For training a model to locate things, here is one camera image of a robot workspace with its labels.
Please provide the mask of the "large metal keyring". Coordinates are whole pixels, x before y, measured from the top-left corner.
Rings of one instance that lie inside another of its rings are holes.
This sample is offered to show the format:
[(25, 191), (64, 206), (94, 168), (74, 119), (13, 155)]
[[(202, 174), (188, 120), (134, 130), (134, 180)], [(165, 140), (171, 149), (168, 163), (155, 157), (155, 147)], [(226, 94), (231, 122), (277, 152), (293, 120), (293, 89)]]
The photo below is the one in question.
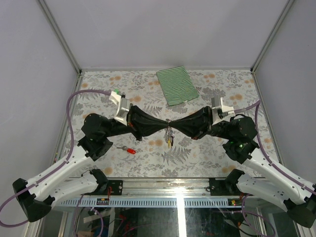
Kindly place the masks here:
[(168, 139), (171, 139), (171, 148), (173, 147), (173, 142), (174, 142), (174, 134), (173, 134), (173, 130), (172, 127), (169, 126), (169, 123), (171, 122), (171, 120), (167, 119), (167, 128), (165, 129), (165, 136), (166, 136), (166, 142), (168, 142)]

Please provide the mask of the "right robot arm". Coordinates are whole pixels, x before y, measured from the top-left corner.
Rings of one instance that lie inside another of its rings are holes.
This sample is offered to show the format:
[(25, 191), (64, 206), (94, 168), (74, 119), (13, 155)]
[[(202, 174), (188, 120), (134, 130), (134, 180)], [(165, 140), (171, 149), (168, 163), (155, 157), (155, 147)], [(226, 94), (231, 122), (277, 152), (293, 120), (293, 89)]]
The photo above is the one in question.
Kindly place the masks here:
[(296, 175), (263, 151), (256, 122), (233, 107), (204, 107), (198, 112), (170, 122), (194, 140), (205, 135), (226, 139), (227, 156), (263, 175), (266, 181), (255, 181), (248, 174), (234, 170), (226, 178), (225, 189), (231, 195), (240, 191), (260, 197), (284, 210), (297, 224), (310, 228), (316, 220), (316, 186)]

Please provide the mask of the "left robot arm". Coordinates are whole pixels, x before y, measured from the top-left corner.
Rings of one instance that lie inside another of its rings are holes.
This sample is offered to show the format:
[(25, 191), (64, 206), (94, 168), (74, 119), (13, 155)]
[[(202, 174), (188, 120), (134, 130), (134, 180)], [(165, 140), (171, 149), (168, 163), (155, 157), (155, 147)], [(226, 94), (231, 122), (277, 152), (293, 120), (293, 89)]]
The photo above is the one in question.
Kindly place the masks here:
[(66, 182), (70, 174), (93, 164), (113, 145), (109, 137), (131, 133), (140, 141), (167, 128), (165, 120), (155, 118), (132, 106), (123, 121), (99, 114), (88, 115), (83, 123), (84, 136), (68, 155), (39, 175), (13, 182), (16, 199), (27, 220), (35, 222), (47, 215), (58, 201), (81, 194), (102, 195), (108, 192), (108, 178), (100, 169), (92, 169), (79, 180)]

